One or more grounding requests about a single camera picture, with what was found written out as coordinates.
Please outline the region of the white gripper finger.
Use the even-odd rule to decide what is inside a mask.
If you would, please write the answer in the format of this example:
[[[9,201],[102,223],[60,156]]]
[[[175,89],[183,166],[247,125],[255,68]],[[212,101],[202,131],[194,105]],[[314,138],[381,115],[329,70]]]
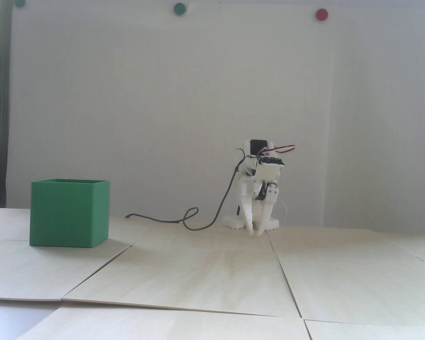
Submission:
[[[272,218],[274,204],[278,197],[277,187],[268,187],[265,199],[261,203],[259,217],[257,218],[257,236],[261,236],[265,231],[275,230],[279,228],[279,220]]]
[[[249,194],[240,194],[240,210],[246,230],[253,235],[253,198]]]

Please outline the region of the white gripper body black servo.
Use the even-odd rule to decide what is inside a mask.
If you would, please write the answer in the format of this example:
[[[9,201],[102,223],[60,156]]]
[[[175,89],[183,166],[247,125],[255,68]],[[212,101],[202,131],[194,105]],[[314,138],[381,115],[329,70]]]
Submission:
[[[275,203],[278,193],[278,184],[274,181],[256,180],[251,176],[243,176],[237,182],[238,202],[251,199]]]

